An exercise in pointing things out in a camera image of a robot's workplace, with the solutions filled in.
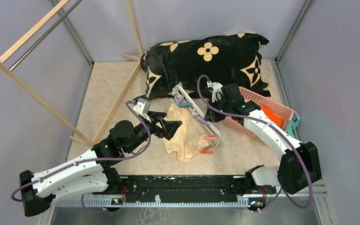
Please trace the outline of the white clip hanger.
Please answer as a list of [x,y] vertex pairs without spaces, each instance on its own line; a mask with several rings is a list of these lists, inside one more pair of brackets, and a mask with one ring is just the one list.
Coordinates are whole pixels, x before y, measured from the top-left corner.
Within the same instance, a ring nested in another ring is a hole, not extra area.
[[[205,114],[202,112],[202,110],[199,108],[199,106],[194,102],[194,100],[189,96],[188,92],[183,89],[181,83],[175,85],[175,87],[172,89],[172,102],[175,104],[174,111],[176,113],[184,113],[185,115],[182,117],[189,117],[189,125],[187,125],[187,128],[190,129],[190,131],[196,130],[196,128],[200,128],[204,131],[204,136],[206,135],[218,135],[217,141],[207,141],[209,143],[209,146],[212,146],[213,148],[216,148],[220,142],[222,135],[218,128],[212,123],[208,122],[204,119]],[[190,103],[190,107],[187,108],[180,108],[176,105],[177,100],[179,97],[183,95],[184,99],[181,103]]]

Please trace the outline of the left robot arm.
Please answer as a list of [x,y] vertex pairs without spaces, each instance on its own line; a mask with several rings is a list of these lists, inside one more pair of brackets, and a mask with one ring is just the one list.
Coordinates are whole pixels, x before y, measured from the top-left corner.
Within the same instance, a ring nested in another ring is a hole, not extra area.
[[122,182],[113,165],[126,160],[152,135],[170,140],[182,121],[166,121],[165,112],[148,112],[134,126],[128,120],[119,121],[109,135],[77,158],[41,172],[26,170],[19,175],[21,202],[26,217],[36,216],[64,198],[88,193],[116,194]]

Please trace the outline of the cream boxer underwear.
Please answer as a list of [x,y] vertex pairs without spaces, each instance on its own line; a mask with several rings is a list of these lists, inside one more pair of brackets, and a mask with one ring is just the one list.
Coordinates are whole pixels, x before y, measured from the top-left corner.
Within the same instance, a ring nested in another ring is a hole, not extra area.
[[185,114],[174,111],[175,104],[171,103],[165,120],[182,121],[182,125],[177,130],[175,136],[171,140],[164,139],[165,150],[168,154],[176,153],[178,161],[186,163],[197,154],[201,154],[202,150],[213,151],[213,147],[203,139],[204,131],[199,127],[194,131],[187,128],[189,125],[189,117],[182,117]]

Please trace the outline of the purple clothespin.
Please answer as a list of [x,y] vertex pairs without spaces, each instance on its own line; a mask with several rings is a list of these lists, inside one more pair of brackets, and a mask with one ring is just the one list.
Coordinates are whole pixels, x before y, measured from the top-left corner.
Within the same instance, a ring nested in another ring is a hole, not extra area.
[[183,101],[183,99],[184,99],[184,96],[181,95],[181,96],[179,97],[179,99],[177,100],[176,105],[179,105],[179,104]]

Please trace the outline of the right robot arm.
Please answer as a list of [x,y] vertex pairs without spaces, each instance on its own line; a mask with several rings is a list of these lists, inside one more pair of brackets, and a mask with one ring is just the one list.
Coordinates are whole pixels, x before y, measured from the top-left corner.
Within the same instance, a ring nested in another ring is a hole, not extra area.
[[245,187],[250,193],[258,193],[263,186],[280,186],[289,194],[308,187],[321,179],[322,172],[317,147],[312,142],[303,143],[283,131],[256,102],[245,100],[234,83],[221,85],[207,82],[212,93],[208,102],[206,120],[221,121],[231,116],[256,135],[278,157],[277,167],[257,166],[248,171]]

